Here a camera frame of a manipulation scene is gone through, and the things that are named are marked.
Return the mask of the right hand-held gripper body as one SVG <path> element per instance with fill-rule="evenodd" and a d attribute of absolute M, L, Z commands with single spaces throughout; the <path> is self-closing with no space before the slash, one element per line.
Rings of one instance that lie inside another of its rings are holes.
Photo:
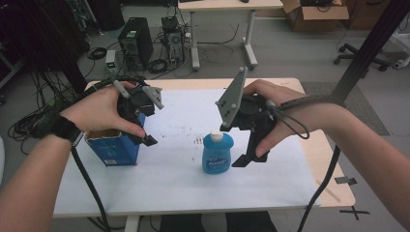
<path fill-rule="evenodd" d="M 277 120 L 270 114 L 267 100 L 262 96 L 244 94 L 248 68 L 241 67 L 216 105 L 221 117 L 221 131 L 238 128 L 240 131 L 270 132 Z"/>

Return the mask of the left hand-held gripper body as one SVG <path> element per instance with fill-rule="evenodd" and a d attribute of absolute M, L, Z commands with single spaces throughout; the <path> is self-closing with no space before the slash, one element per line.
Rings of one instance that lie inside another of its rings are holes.
<path fill-rule="evenodd" d="M 155 114 L 155 109 L 163 109 L 160 87 L 148 84 L 138 84 L 128 90 L 125 96 L 118 99 L 117 110 L 119 115 L 127 121 L 143 127 L 146 117 Z"/>

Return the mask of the blue bottle with white cap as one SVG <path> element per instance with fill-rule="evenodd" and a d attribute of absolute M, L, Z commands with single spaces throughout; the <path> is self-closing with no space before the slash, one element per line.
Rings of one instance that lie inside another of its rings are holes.
<path fill-rule="evenodd" d="M 203 139 L 202 169 L 207 174 L 220 174 L 231 165 L 233 138 L 222 131 L 212 130 Z"/>

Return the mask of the blue cardboard box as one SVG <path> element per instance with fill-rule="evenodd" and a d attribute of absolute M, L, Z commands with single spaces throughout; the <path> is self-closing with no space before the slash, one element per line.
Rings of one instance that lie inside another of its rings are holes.
<path fill-rule="evenodd" d="M 119 130 L 88 131 L 85 142 L 105 166 L 137 165 L 139 146 Z"/>

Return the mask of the person's left hand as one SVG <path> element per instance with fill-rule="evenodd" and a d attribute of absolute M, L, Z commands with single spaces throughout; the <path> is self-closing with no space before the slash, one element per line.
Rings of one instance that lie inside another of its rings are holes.
<path fill-rule="evenodd" d="M 83 132 L 116 129 L 144 137 L 146 132 L 142 127 L 119 115 L 119 96 L 119 90 L 110 85 L 78 101 L 63 110 L 60 115 L 73 122 Z"/>

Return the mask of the small grey device, green light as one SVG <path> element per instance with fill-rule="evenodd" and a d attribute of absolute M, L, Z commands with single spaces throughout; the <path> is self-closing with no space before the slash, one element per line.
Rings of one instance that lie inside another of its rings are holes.
<path fill-rule="evenodd" d="M 115 71 L 116 65 L 116 51 L 109 49 L 105 55 L 105 65 L 109 71 Z"/>

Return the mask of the white table mat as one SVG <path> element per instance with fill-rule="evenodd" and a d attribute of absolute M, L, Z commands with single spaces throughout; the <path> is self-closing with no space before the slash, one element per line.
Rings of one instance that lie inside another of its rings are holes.
<path fill-rule="evenodd" d="M 165 90 L 164 108 L 144 129 L 157 144 L 141 146 L 130 166 L 105 166 L 86 142 L 76 150 L 111 216 L 303 208 L 316 191 L 300 139 L 281 141 L 265 162 L 231 167 L 221 174 L 202 169 L 203 138 L 221 124 L 216 106 L 222 91 Z"/>

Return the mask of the black computer tower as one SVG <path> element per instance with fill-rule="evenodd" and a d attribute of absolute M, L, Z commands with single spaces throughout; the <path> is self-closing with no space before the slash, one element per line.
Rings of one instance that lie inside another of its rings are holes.
<path fill-rule="evenodd" d="M 145 71 L 153 53 L 153 44 L 145 17 L 131 17 L 125 24 L 118 42 L 130 71 Z"/>

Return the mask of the small open computer case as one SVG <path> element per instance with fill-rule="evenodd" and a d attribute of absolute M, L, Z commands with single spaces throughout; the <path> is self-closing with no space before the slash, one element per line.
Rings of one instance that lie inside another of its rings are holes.
<path fill-rule="evenodd" d="M 183 64 L 185 62 L 184 38 L 177 17 L 163 17 L 161 28 L 170 63 L 174 66 Z"/>

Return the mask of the black wrist watch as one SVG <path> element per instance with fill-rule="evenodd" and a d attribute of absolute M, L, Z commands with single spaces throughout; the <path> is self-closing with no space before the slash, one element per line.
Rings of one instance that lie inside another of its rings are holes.
<path fill-rule="evenodd" d="M 61 115 L 58 115 L 54 120 L 50 128 L 50 133 L 69 140 L 73 147 L 77 146 L 83 135 L 83 132 L 75 125 L 75 123 Z"/>

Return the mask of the grey tape strip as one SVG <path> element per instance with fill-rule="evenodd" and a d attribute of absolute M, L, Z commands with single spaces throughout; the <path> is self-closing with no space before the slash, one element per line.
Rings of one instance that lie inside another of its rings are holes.
<path fill-rule="evenodd" d="M 335 181 L 337 182 L 338 185 L 340 184 L 347 184 L 348 186 L 356 185 L 357 181 L 355 178 L 349 178 L 347 176 L 343 177 L 336 177 Z"/>

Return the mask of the light wooden table, white legs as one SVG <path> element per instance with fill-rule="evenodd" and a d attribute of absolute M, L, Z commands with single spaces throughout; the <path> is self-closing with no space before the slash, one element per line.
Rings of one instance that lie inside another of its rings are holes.
<path fill-rule="evenodd" d="M 197 47 L 195 20 L 199 15 L 213 15 L 221 17 L 226 15 L 238 15 L 247 13 L 245 23 L 248 25 L 246 36 L 243 38 L 244 48 L 249 58 L 250 68 L 258 66 L 255 54 L 251 47 L 251 34 L 254 18 L 257 10 L 280 9 L 283 7 L 281 0 L 178 0 L 178 8 L 182 12 L 190 13 L 190 55 L 191 66 L 194 71 L 200 69 L 200 59 Z"/>

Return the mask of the black tape cross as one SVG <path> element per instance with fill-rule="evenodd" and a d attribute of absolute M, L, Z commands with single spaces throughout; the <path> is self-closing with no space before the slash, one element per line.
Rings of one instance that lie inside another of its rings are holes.
<path fill-rule="evenodd" d="M 340 210 L 339 212 L 341 214 L 351 214 L 354 216 L 355 220 L 359 220 L 360 215 L 369 215 L 368 211 L 357 210 L 354 206 L 352 206 L 350 210 Z"/>

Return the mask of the open cardboard box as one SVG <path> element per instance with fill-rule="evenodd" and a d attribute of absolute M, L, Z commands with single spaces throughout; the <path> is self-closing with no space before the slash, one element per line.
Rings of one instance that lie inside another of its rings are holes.
<path fill-rule="evenodd" d="M 332 32 L 349 18 L 342 0 L 280 0 L 293 32 Z"/>

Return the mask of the black metal pole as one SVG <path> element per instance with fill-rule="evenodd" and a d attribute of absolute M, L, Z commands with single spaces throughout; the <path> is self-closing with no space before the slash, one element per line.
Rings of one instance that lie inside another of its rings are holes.
<path fill-rule="evenodd" d="M 410 0 L 392 0 L 353 58 L 331 95 L 344 102 L 349 93 L 366 75 L 371 61 L 389 40 L 401 21 L 410 13 Z"/>

